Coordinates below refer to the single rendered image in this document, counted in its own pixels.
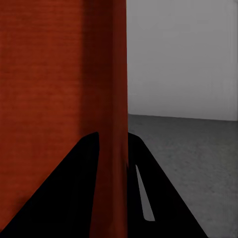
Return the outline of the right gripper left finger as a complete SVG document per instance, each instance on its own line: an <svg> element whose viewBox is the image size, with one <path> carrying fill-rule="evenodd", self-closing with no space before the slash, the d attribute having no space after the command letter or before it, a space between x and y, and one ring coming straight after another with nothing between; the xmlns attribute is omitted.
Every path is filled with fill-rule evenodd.
<svg viewBox="0 0 238 238"><path fill-rule="evenodd" d="M82 137L0 238L89 238L99 151L98 132Z"/></svg>

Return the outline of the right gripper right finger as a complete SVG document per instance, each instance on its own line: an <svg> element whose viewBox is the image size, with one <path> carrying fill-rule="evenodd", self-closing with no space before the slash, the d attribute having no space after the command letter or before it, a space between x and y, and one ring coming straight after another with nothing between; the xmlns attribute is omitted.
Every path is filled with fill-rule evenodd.
<svg viewBox="0 0 238 238"><path fill-rule="evenodd" d="M155 221L143 216L139 169ZM128 238L208 238L143 140L128 132Z"/></svg>

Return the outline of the storage box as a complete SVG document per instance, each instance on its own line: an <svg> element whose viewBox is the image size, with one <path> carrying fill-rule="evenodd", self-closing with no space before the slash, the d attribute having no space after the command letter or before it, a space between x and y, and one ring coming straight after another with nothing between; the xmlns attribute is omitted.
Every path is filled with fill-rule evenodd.
<svg viewBox="0 0 238 238"><path fill-rule="evenodd" d="M94 132L89 238L128 238L126 0L0 0L0 233Z"/></svg>

